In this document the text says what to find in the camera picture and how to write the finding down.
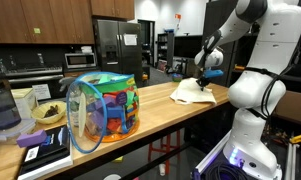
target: black canister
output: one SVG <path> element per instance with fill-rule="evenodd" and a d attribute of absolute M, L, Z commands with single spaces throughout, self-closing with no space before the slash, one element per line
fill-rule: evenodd
<path fill-rule="evenodd" d="M 0 80 L 0 130 L 9 129 L 21 121 L 21 117 L 10 89 Z"/>

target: cardboard box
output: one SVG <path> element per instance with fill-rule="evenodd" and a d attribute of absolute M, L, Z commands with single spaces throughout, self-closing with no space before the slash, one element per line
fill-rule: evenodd
<path fill-rule="evenodd" d="M 31 118 L 32 110 L 38 106 L 34 90 L 32 88 L 11 89 L 11 93 L 21 118 Z"/>
<path fill-rule="evenodd" d="M 301 123 L 301 93 L 287 91 L 279 101 L 274 115 Z"/>

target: yellow bowl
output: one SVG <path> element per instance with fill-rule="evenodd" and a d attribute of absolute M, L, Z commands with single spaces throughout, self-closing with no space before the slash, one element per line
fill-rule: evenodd
<path fill-rule="evenodd" d="M 58 114 L 44 118 L 44 115 L 50 109 L 50 106 L 55 107 L 56 105 L 58 105 Z M 42 104 L 42 105 L 36 107 L 32 111 L 31 117 L 36 119 L 41 124 L 52 124 L 52 123 L 58 122 L 62 118 L 62 116 L 65 114 L 65 112 L 66 112 L 66 103 L 65 102 L 52 101 L 52 102 L 47 102 L 45 104 Z"/>

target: kitchen counter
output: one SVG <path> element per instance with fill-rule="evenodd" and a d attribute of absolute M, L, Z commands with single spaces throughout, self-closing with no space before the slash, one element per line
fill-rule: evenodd
<path fill-rule="evenodd" d="M 178 83 L 169 82 L 140 88 L 140 127 L 134 134 L 117 142 L 101 143 L 98 149 L 90 154 L 82 154 L 73 147 L 72 166 L 49 173 L 40 179 L 46 179 L 59 173 L 64 173 L 64 171 L 78 172 L 75 168 L 81 168 L 84 171 L 88 171 L 87 167 L 82 167 L 85 166 L 86 163 L 94 160 L 100 161 L 103 155 L 109 154 L 118 148 L 126 147 L 129 148 L 130 151 L 133 151 L 135 149 L 133 146 L 134 142 L 142 141 L 144 138 L 149 138 L 149 136 L 158 132 L 167 131 L 168 128 L 190 120 L 191 117 L 228 102 L 228 89 L 226 87 L 210 84 L 208 88 L 213 90 L 212 92 L 217 102 L 216 106 L 211 103 L 193 103 L 186 106 L 178 105 L 169 98 L 170 94 L 177 86 Z M 37 124 L 35 130 L 50 129 L 65 123 L 66 118 L 63 117 L 62 120 L 52 125 Z M 85 145 L 87 145 L 87 147 L 91 147 L 94 144 L 94 142 L 89 140 L 84 141 L 84 138 L 78 138 L 77 140 L 86 143 Z M 24 152 L 25 150 L 19 148 L 17 145 L 0 145 L 0 179 L 10 180 L 17 177 Z"/>
<path fill-rule="evenodd" d="M 100 67 L 86 67 L 86 68 L 73 68 L 73 69 L 68 69 L 64 68 L 63 72 L 82 72 L 82 71 L 101 71 Z"/>

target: monitor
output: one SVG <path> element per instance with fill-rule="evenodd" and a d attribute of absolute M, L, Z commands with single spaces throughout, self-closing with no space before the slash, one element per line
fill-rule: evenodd
<path fill-rule="evenodd" d="M 201 51 L 201 44 L 202 35 L 175 36 L 173 56 L 194 59 L 194 57 Z"/>

